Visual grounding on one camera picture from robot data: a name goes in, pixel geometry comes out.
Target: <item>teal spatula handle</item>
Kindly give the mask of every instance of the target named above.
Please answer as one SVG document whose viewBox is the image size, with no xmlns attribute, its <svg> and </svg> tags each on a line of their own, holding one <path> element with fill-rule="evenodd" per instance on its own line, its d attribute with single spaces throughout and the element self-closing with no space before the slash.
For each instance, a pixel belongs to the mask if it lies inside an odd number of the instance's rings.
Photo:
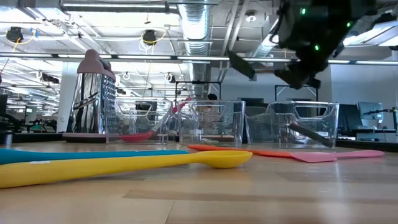
<svg viewBox="0 0 398 224">
<path fill-rule="evenodd" d="M 182 150 L 152 150 L 152 151 L 111 151 L 111 152 L 29 152 L 12 149 L 0 149 L 0 165 L 15 162 L 52 161 L 67 159 L 98 159 L 132 156 L 163 156 L 188 154 Z"/>
</svg>

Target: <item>plastic bin handle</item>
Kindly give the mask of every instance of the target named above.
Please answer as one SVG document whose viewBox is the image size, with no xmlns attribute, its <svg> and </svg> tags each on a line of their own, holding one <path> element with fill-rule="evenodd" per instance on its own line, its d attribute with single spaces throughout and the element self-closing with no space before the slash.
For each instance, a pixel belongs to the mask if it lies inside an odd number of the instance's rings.
<svg viewBox="0 0 398 224">
<path fill-rule="evenodd" d="M 131 102 L 131 103 L 122 102 L 122 104 L 127 104 L 127 105 L 149 105 L 149 109 L 148 109 L 148 110 L 136 110 L 136 111 L 145 111 L 145 112 L 146 112 L 145 114 L 129 114 L 129 113 L 126 114 L 126 113 L 123 113 L 123 112 L 122 112 L 122 109 L 121 109 L 121 107 L 120 107 L 120 104 L 118 104 L 118 108 L 119 108 L 120 112 L 121 112 L 124 116 L 131 116 L 131 117 L 142 117 L 142 116 L 147 116 L 147 115 L 149 114 L 150 110 L 152 109 L 152 105 L 149 104 L 149 103 L 145 103 L 145 102 L 142 102 L 142 103 L 140 103 L 140 102 Z"/>
<path fill-rule="evenodd" d="M 320 108 L 320 109 L 322 109 L 322 108 L 324 108 L 325 109 L 325 112 L 324 112 L 324 114 L 323 115 L 320 115 L 320 116 L 315 116 L 315 117 L 301 117 L 300 115 L 299 115 L 299 112 L 297 112 L 297 108 Z M 294 116 L 296 116 L 296 117 L 298 117 L 299 119 L 307 119 L 307 120 L 321 120 L 321 119 L 324 119 L 324 118 L 326 118 L 329 114 L 329 111 L 328 111 L 328 108 L 326 107 L 326 106 L 324 106 L 324 105 L 311 105 L 311 106 L 305 106 L 305 105 L 294 105 Z"/>
<path fill-rule="evenodd" d="M 206 117 L 206 116 L 199 115 L 194 106 L 197 106 L 196 108 L 198 108 L 198 106 L 199 106 L 199 107 L 205 107 L 205 106 L 211 106 L 211 107 L 217 106 L 217 107 L 220 107 L 220 108 L 221 108 L 221 111 L 220 111 L 220 114 L 218 114 L 217 116 L 212 116 L 211 114 L 208 114 L 208 115 L 207 115 L 207 116 L 210 116 L 210 117 L 213 117 L 213 118 L 220 118 L 220 117 L 223 116 L 223 114 L 224 114 L 224 112 L 225 112 L 225 105 L 212 105 L 212 104 L 208 104 L 208 105 L 198 105 L 198 104 L 191 104 L 191 105 L 190 105 L 190 110 L 191 110 L 192 113 L 193 113 L 196 117 L 198 117 L 198 118 L 204 118 L 204 117 Z"/>
</svg>

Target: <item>office desk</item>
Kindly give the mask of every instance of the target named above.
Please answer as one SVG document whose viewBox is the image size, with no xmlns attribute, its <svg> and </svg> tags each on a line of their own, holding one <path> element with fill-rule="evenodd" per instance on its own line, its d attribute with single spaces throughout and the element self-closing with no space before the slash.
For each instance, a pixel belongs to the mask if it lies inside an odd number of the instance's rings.
<svg viewBox="0 0 398 224">
<path fill-rule="evenodd" d="M 14 147 L 161 148 L 65 142 Z M 1 224 L 396 224 L 397 211 L 398 155 L 393 153 L 320 164 L 253 156 L 235 169 L 190 164 L 0 190 Z"/>
</svg>

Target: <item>person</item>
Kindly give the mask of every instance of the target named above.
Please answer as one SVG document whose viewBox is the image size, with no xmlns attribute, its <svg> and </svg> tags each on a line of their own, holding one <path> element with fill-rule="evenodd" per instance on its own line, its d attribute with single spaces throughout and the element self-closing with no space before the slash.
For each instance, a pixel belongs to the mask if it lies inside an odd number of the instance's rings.
<svg viewBox="0 0 398 224">
<path fill-rule="evenodd" d="M 217 96 L 214 93 L 210 93 L 209 95 L 207 95 L 207 98 L 209 100 L 217 100 Z"/>
<path fill-rule="evenodd" d="M 209 101 L 216 101 L 217 96 L 213 93 L 207 95 Z M 206 106 L 197 106 L 196 111 L 199 112 L 199 116 L 203 117 L 200 129 L 213 129 L 213 122 L 218 120 L 217 113 L 219 112 L 219 106 L 211 106 L 209 103 L 205 103 Z"/>
</svg>

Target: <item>yellow measuring spoon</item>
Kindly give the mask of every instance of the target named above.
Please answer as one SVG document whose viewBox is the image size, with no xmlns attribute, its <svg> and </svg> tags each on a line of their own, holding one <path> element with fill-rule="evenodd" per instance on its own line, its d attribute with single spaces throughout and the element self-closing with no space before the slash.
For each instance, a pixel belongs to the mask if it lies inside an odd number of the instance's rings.
<svg viewBox="0 0 398 224">
<path fill-rule="evenodd" d="M 215 168 L 232 168 L 245 163 L 251 156 L 251 152 L 211 151 L 171 156 L 19 162 L 0 166 L 0 188 L 189 163 L 202 163 Z"/>
</svg>

